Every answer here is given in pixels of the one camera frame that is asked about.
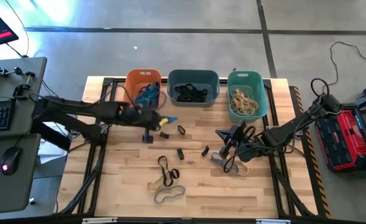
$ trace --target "computer desk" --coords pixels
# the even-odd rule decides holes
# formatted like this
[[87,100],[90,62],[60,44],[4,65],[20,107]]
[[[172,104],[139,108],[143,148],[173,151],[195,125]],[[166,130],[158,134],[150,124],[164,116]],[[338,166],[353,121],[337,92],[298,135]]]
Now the computer desk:
[[[32,88],[26,91],[25,94],[39,94],[46,63],[47,59],[45,57],[10,59],[0,60],[0,67],[4,67],[8,71],[13,71],[14,67],[20,67],[23,72],[34,72],[36,77],[31,79],[30,82]],[[27,77],[25,75],[21,77],[11,74],[8,78],[0,77],[0,96],[11,97],[14,88],[18,84],[24,84],[26,80]],[[33,104],[18,101],[11,130],[0,132],[0,163],[6,149],[14,146],[17,140],[25,135],[21,137],[17,145],[23,148],[17,172],[11,176],[5,176],[1,172],[0,166],[0,213],[23,210],[28,205],[41,139],[40,134],[27,134],[31,133],[31,114],[33,110]]]

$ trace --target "wooden tabletop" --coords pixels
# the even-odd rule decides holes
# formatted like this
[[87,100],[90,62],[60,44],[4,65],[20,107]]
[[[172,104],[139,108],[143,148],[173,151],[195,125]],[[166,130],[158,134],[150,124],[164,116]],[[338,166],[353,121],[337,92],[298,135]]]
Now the wooden tabletop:
[[[99,99],[104,77],[88,77],[83,101]],[[278,121],[286,123],[295,117],[286,79],[271,79]],[[122,101],[123,89],[118,88],[116,99]],[[178,121],[165,125],[162,131],[170,135],[162,139],[159,133],[152,133],[153,144],[141,143],[143,128],[113,126],[109,132],[108,145],[99,187],[96,216],[113,217],[196,217],[196,218],[276,218],[277,210],[268,157],[240,163],[240,171],[246,166],[245,177],[226,174],[218,164],[210,160],[212,152],[223,146],[216,129],[229,129],[235,124],[228,117],[226,85],[221,85],[220,94],[210,108],[173,106],[166,99],[161,115],[177,116]],[[268,118],[272,123],[271,112]],[[80,117],[93,123],[93,118]],[[263,130],[261,119],[252,123],[257,133]],[[183,136],[177,126],[186,129]],[[71,146],[83,142],[76,139]],[[210,147],[207,156],[201,153]],[[296,147],[303,150],[300,141]],[[175,149],[182,148],[185,159],[179,160]],[[62,178],[58,202],[60,210],[77,193],[82,185],[88,157],[89,145],[69,153]],[[158,158],[166,156],[169,168],[180,171],[180,178],[173,185],[182,185],[186,192],[175,198],[168,198],[161,204],[153,201],[154,194],[147,189],[149,182],[158,180],[162,173]],[[286,163],[293,190],[310,211],[317,214],[313,191],[305,158],[298,153],[286,155]],[[281,192],[287,210],[285,191]],[[86,208],[91,197],[87,197]]]

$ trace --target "gray floor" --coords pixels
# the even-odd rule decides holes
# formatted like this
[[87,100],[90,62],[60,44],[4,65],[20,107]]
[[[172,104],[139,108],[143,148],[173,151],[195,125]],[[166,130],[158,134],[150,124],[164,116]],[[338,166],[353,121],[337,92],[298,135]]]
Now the gray floor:
[[[25,26],[167,29],[261,29],[256,0],[9,0]],[[263,0],[268,29],[366,30],[364,0]],[[21,25],[0,1],[0,15],[19,34],[11,43],[25,53],[27,40]],[[297,86],[305,106],[314,100],[309,81],[335,79],[329,47],[343,41],[366,56],[366,35],[270,35],[278,78]],[[256,70],[269,78],[263,35],[29,32],[30,57],[46,56],[45,80],[59,95],[79,100],[88,75],[124,75],[134,68],[156,68],[167,76],[172,70],[210,69],[226,77],[233,68]],[[0,58],[16,55],[0,46]],[[366,87],[366,61],[354,49],[334,47],[339,83],[331,92],[341,102],[354,101]],[[366,176],[336,175],[325,165],[313,138],[333,218],[366,222]],[[32,195],[40,202],[0,218],[53,212],[60,177],[37,179]]]

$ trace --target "mouse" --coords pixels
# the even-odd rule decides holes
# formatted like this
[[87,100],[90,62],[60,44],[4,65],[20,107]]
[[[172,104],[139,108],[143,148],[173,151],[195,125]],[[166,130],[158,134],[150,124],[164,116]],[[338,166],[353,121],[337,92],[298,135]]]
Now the mouse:
[[13,175],[19,166],[22,148],[14,146],[6,149],[1,162],[1,171],[4,175]]

